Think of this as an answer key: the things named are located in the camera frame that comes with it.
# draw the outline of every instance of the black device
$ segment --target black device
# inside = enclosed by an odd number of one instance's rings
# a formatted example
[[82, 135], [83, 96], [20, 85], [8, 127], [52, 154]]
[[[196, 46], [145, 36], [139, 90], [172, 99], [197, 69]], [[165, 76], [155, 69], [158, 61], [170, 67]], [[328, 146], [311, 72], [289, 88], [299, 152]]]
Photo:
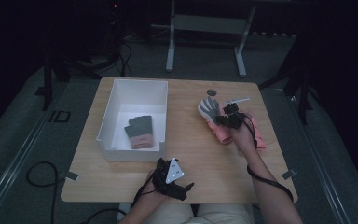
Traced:
[[191, 183], [185, 187], [176, 185], [174, 181], [170, 181], [169, 183], [167, 183], [167, 176], [170, 172], [171, 162], [172, 161], [165, 161], [162, 158], [158, 160], [156, 170], [151, 176], [149, 176], [149, 178], [145, 181], [145, 183], [139, 188], [138, 192], [136, 193], [132, 203], [132, 207], [136, 204], [139, 197], [144, 194], [153, 192], [151, 191], [142, 193], [144, 191], [145, 186], [150, 182], [152, 178], [152, 183], [155, 186], [156, 191], [160, 192], [161, 194], [167, 195], [175, 199], [179, 199], [181, 201], [187, 198], [187, 192], [191, 190], [191, 188], [194, 186], [194, 183]]
[[[251, 118], [249, 118], [244, 113], [239, 113], [238, 106], [235, 103], [228, 104], [223, 108], [223, 110], [225, 111], [226, 114], [224, 116], [216, 116], [216, 122], [218, 124], [236, 130], [238, 130], [242, 124], [245, 124], [246, 128], [249, 130], [249, 132], [251, 132], [252, 137], [254, 138], [255, 147], [257, 147], [257, 140], [255, 140], [255, 127], [252, 123]], [[245, 122], [245, 119], [250, 120], [252, 127]]]
[[245, 121], [246, 116], [244, 113], [238, 112], [237, 104], [229, 104], [223, 110], [226, 114], [224, 116], [216, 116], [216, 122], [229, 128], [239, 129]]

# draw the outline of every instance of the table leg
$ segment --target table leg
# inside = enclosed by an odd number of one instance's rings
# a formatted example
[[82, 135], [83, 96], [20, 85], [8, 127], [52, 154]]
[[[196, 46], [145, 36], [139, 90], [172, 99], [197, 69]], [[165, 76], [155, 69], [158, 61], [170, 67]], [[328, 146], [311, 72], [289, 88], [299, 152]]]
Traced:
[[168, 47], [167, 65], [165, 70], [171, 72], [173, 70], [173, 60], [175, 57], [175, 1], [171, 1], [171, 26], [170, 26], [170, 45]]

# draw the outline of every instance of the person's leg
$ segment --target person's leg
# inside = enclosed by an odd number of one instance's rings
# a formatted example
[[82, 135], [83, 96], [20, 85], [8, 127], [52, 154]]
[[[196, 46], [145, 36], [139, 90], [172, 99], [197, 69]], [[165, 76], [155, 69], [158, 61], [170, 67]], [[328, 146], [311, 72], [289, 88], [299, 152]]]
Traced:
[[255, 223], [251, 204], [206, 203], [201, 204], [197, 213], [211, 223], [243, 224]]
[[180, 224], [193, 217], [193, 210], [188, 203], [162, 203], [144, 224]]

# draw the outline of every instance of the white storage bin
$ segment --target white storage bin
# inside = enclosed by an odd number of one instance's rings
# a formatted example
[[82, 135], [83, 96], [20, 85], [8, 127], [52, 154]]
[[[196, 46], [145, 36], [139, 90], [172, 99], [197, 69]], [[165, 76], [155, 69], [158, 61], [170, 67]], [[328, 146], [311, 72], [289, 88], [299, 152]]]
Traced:
[[[118, 79], [103, 116], [97, 141], [108, 161], [152, 161], [165, 159], [168, 82], [159, 80]], [[125, 132], [129, 119], [151, 116], [152, 148], [132, 149]]]

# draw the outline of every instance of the right hand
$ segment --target right hand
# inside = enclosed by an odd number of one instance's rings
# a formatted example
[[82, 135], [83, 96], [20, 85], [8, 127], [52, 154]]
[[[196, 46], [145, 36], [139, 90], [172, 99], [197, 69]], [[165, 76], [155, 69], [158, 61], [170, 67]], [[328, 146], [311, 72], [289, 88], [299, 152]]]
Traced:
[[[246, 115], [249, 118], [252, 117], [252, 115], [248, 113], [246, 113]], [[250, 120], [248, 119], [246, 119], [245, 122], [247, 122], [249, 125], [252, 125], [250, 123]], [[252, 134], [249, 129], [246, 128], [245, 124], [242, 124], [238, 130], [230, 128], [229, 132], [234, 143], [237, 145], [238, 150], [242, 152], [246, 152], [248, 150], [255, 150], [254, 138], [252, 137]]]

